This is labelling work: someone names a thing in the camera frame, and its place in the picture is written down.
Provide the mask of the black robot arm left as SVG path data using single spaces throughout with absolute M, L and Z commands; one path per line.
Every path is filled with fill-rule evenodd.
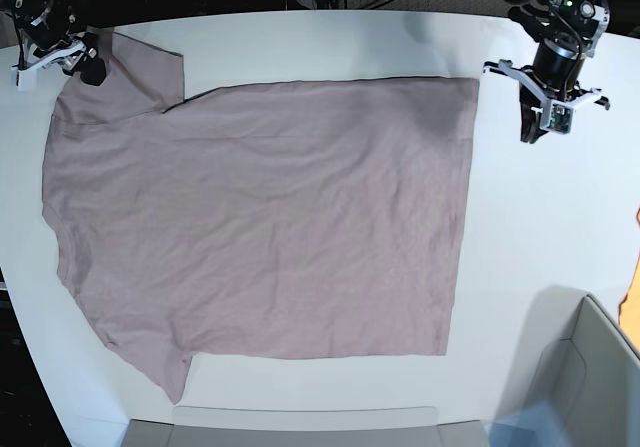
M 533 62 L 521 70 L 546 96 L 541 100 L 529 87 L 520 86 L 522 142 L 533 144 L 551 132 L 569 133 L 571 102 L 610 107 L 607 97 L 596 89 L 581 88 L 578 80 L 608 27 L 607 0 L 531 0 L 512 7 L 509 18 L 537 44 Z

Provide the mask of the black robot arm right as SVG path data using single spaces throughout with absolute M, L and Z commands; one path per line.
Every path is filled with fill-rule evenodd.
M 53 65 L 67 76 L 76 73 L 87 85 L 99 86 L 106 66 L 99 56 L 99 36 L 88 31 L 67 0 L 1 0 L 11 18 L 19 56 L 12 80 L 20 91 L 33 88 L 38 73 Z

